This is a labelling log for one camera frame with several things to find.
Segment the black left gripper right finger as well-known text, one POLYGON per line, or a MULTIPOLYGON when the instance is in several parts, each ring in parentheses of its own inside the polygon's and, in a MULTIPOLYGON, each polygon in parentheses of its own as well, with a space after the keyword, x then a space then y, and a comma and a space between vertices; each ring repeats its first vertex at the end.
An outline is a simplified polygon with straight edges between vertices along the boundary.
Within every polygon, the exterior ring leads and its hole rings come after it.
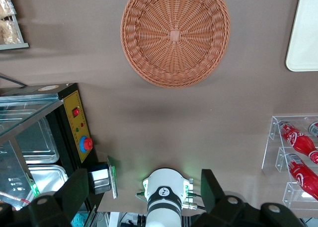
POLYGON ((241 198, 226 195, 210 169, 201 171, 201 198, 206 212, 193 227, 303 227, 304 224, 287 207, 264 203, 260 209, 241 198))

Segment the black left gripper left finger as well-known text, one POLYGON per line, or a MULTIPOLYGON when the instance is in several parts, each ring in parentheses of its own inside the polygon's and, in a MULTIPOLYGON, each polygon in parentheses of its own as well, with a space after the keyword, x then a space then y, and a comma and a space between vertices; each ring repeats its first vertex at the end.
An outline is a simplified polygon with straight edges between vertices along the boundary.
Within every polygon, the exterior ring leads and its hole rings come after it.
POLYGON ((54 194, 44 193, 19 211, 0 205, 2 227, 70 227, 89 194, 86 169, 76 170, 54 194))

